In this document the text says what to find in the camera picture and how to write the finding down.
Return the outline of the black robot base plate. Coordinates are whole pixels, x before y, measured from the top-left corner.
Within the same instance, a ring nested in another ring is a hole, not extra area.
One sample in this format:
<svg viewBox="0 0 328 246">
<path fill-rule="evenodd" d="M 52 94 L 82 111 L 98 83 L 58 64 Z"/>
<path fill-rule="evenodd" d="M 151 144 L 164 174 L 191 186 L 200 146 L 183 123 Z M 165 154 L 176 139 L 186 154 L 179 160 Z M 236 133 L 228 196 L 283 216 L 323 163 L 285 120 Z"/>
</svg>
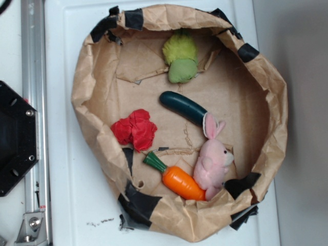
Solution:
<svg viewBox="0 0 328 246">
<path fill-rule="evenodd" d="M 38 161 L 37 111 L 1 81 L 1 197 Z"/>
</svg>

